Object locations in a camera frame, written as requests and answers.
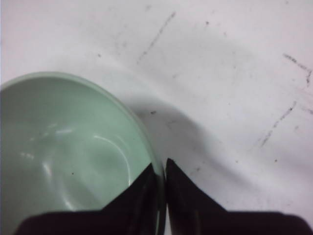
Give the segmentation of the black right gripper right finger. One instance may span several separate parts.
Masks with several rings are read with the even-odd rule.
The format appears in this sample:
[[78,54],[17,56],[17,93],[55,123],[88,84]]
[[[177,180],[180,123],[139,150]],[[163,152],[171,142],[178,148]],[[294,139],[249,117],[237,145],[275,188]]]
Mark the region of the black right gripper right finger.
[[166,162],[166,194],[174,235],[311,235],[295,215],[228,211],[204,193],[172,160]]

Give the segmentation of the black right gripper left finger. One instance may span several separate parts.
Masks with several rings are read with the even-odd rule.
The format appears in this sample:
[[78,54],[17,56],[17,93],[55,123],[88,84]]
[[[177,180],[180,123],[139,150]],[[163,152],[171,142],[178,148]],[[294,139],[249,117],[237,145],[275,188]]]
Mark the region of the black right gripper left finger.
[[157,235],[164,228],[164,203],[149,164],[136,180],[104,208],[58,211],[25,219],[16,235]]

